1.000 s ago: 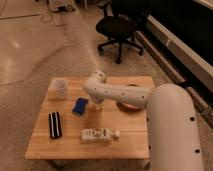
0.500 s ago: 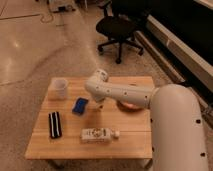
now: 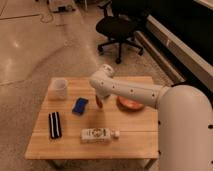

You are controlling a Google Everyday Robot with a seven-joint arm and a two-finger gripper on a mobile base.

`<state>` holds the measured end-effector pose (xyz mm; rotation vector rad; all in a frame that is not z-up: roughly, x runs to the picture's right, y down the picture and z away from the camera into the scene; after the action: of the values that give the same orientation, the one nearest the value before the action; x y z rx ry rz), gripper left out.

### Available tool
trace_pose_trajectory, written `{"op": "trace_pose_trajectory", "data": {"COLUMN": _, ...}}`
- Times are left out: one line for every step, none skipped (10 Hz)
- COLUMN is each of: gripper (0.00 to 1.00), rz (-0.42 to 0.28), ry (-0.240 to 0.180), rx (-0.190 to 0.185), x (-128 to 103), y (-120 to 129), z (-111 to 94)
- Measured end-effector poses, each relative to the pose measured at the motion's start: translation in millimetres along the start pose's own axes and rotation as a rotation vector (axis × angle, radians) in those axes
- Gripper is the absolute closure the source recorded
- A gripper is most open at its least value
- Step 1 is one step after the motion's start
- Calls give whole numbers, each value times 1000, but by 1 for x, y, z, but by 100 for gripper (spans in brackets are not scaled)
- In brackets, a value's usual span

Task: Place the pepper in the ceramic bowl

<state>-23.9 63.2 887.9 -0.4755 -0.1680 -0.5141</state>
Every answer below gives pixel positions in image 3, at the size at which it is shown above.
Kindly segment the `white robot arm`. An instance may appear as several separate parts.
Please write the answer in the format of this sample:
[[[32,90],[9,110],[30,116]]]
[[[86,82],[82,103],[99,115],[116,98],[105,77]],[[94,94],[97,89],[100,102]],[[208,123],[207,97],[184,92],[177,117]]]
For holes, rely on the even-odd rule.
[[[213,171],[213,106],[201,90],[117,80],[107,64],[89,83],[100,99],[119,95],[158,111],[160,171]]]

